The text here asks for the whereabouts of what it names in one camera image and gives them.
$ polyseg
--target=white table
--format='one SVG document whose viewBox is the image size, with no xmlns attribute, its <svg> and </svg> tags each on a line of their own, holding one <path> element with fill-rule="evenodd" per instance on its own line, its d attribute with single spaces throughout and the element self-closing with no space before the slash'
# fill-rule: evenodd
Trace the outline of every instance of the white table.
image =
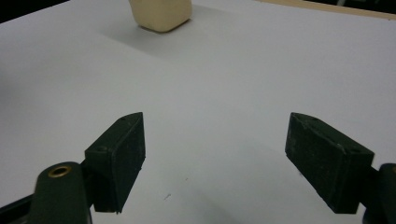
<svg viewBox="0 0 396 224">
<path fill-rule="evenodd" d="M 286 158 L 289 115 L 323 119 L 378 168 L 396 162 L 395 96 L 395 21 L 200 0 L 158 35 L 126 0 L 72 0 L 0 24 L 0 205 L 142 111 L 143 169 L 95 224 L 361 223 L 364 207 L 333 214 Z"/>
</svg>

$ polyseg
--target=cream-colored object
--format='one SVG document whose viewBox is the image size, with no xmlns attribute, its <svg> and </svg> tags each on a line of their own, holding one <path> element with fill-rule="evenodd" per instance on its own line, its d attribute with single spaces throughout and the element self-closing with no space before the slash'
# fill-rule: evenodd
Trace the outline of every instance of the cream-colored object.
<svg viewBox="0 0 396 224">
<path fill-rule="evenodd" d="M 191 0 L 129 0 L 134 20 L 156 32 L 168 32 L 191 16 Z"/>
</svg>

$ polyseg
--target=beige block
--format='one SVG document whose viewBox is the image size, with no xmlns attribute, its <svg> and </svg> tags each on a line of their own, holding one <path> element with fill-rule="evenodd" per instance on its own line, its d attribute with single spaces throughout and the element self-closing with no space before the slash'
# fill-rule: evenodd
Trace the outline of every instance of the beige block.
<svg viewBox="0 0 396 224">
<path fill-rule="evenodd" d="M 191 16 L 191 0 L 129 0 L 134 20 L 141 26 L 168 32 Z"/>
</svg>

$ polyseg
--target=white surface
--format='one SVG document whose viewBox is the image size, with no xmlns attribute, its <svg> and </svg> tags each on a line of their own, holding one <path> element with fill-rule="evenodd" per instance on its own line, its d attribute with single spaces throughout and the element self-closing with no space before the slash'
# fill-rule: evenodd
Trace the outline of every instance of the white surface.
<svg viewBox="0 0 396 224">
<path fill-rule="evenodd" d="M 73 0 L 0 24 L 0 205 L 142 111 L 143 169 L 123 213 L 95 224 L 361 223 L 362 207 L 334 215 L 299 175 L 286 131 L 306 113 L 373 150 L 375 168 L 396 161 L 395 21 L 201 0 L 157 35 L 130 10 Z"/>
</svg>

